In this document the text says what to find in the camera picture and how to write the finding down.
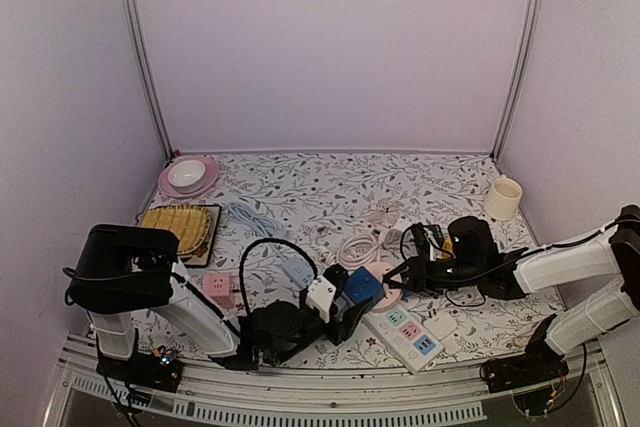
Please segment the dark blue cube socket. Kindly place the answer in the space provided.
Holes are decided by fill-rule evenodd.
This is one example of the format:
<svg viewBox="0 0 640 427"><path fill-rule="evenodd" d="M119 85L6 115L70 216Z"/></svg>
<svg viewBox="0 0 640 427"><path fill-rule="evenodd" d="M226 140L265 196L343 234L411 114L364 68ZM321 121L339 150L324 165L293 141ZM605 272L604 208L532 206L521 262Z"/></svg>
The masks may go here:
<svg viewBox="0 0 640 427"><path fill-rule="evenodd" d="M343 293L354 305L370 301L370 309L385 298L383 284L366 267L358 268L349 276Z"/></svg>

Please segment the white charger with cable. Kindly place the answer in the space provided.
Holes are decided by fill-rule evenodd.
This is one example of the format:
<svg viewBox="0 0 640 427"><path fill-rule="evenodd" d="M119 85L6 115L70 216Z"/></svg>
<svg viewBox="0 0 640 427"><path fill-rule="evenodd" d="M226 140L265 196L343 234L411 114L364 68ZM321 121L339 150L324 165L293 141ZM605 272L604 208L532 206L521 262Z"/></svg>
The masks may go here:
<svg viewBox="0 0 640 427"><path fill-rule="evenodd" d="M401 234L410 227L403 206L400 203L379 203L371 207L367 218L373 231L384 244L391 244L400 240Z"/></svg>

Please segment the light blue power strip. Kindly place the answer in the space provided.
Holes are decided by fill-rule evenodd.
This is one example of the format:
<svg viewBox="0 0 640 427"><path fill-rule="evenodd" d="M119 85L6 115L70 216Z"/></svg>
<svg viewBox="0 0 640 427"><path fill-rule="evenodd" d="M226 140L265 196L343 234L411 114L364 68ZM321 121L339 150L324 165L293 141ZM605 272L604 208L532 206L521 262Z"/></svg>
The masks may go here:
<svg viewBox="0 0 640 427"><path fill-rule="evenodd" d="M282 271L298 290L306 289L315 278L313 269L303 259L289 258L285 260Z"/></svg>

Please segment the dark green cube socket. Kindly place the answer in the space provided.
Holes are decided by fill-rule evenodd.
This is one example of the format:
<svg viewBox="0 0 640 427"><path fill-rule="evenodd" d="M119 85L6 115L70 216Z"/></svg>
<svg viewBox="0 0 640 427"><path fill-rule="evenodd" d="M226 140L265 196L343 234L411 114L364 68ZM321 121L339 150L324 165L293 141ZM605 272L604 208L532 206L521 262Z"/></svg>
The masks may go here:
<svg viewBox="0 0 640 427"><path fill-rule="evenodd" d="M425 230L428 232L428 235L439 245L441 246L444 241L445 241L445 237L444 234L442 232L442 229L439 225L425 225L424 226Z"/></svg>

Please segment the yellow cube socket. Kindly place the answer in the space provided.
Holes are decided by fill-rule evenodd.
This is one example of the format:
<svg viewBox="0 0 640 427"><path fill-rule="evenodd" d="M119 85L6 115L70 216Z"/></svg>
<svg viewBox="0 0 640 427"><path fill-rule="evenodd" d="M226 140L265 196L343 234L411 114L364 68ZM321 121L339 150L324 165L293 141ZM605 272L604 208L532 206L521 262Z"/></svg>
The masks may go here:
<svg viewBox="0 0 640 427"><path fill-rule="evenodd" d="M444 243L443 243L443 245L442 245L441 249L442 249L443 251L445 251L445 252L450 253L450 254L452 254L452 253L453 253L453 245L452 245L452 241L451 241L451 239L450 239L450 238L447 238L447 239L444 241Z"/></svg>

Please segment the white plug adapter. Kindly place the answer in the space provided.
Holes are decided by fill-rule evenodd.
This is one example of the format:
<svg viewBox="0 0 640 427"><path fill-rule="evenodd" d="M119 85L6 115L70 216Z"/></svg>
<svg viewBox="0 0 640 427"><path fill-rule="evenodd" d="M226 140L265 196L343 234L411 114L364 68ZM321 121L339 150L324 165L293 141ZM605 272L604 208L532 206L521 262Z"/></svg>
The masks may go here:
<svg viewBox="0 0 640 427"><path fill-rule="evenodd" d="M438 340L444 340L457 330L457 321L447 311L439 311L423 321L423 326Z"/></svg>

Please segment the white long power strip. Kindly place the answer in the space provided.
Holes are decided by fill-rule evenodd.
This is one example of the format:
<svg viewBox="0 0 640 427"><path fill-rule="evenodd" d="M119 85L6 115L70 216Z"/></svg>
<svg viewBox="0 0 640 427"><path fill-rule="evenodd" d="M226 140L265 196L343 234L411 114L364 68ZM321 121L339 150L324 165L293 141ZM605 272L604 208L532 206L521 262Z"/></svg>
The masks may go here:
<svg viewBox="0 0 640 427"><path fill-rule="evenodd" d="M402 306L369 312L362 321L411 374L433 369L444 350L442 341Z"/></svg>

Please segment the pink cube socket adapter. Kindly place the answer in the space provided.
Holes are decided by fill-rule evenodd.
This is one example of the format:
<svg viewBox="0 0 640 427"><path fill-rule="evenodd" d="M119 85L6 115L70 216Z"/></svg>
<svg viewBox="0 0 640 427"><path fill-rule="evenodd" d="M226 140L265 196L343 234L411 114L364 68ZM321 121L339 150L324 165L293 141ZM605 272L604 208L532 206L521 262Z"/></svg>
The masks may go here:
<svg viewBox="0 0 640 427"><path fill-rule="evenodd" d="M228 273L209 273L203 276L205 295L224 309L235 307L234 289L234 281Z"/></svg>

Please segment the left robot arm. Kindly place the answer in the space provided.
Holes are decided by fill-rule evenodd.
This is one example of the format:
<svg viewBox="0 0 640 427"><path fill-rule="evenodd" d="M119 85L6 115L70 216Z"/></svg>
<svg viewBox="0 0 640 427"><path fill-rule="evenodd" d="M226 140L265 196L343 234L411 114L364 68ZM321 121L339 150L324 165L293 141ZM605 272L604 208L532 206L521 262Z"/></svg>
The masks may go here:
<svg viewBox="0 0 640 427"><path fill-rule="evenodd" d="M334 264L313 274L296 303L275 301L236 317L190 280L173 233L142 227L94 226L76 266L63 272L70 280L65 301L88 313L101 369L128 381L141 380L149 362L167 360L139 351L135 311L160 315L219 366L255 371L281 365L321 337L340 345L374 304L367 296L340 308L349 274Z"/></svg>

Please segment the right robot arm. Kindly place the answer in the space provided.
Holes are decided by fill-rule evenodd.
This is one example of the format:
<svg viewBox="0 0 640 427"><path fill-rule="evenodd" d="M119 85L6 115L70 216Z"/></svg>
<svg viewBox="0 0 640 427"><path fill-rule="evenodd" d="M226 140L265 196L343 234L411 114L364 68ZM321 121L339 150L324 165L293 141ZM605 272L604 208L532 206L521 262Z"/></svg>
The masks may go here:
<svg viewBox="0 0 640 427"><path fill-rule="evenodd" d="M384 275L384 283L416 294L475 287L487 298L519 300L551 286L611 278L578 305L541 322L517 362L524 382L539 382L554 369L556 358L639 314L636 205L623 207L614 220L589 234L534 249L500 251L488 222L474 216L453 221L448 234L451 253L436 260L422 253L409 257Z"/></svg>

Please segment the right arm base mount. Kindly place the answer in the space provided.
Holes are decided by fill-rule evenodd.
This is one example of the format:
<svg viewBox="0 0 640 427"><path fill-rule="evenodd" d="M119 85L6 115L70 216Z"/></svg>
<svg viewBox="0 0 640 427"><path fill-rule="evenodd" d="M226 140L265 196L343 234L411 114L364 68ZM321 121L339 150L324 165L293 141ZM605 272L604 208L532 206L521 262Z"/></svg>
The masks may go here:
<svg viewBox="0 0 640 427"><path fill-rule="evenodd" d="M569 367L564 355L553 351L545 338L546 327L540 325L523 354L484 362L479 375L489 392L513 390L566 376Z"/></svg>

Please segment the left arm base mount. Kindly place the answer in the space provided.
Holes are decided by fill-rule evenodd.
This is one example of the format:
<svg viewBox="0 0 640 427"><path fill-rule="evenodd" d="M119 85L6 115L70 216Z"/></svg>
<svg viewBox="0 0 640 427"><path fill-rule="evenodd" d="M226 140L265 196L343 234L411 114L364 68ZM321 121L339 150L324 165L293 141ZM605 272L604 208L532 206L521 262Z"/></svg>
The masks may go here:
<svg viewBox="0 0 640 427"><path fill-rule="evenodd" d="M140 352L138 337L135 337L132 354L124 360L107 355L99 341L96 341L96 347L98 374L129 385L177 392L184 369L180 360L166 362L164 354L156 356L151 352Z"/></svg>

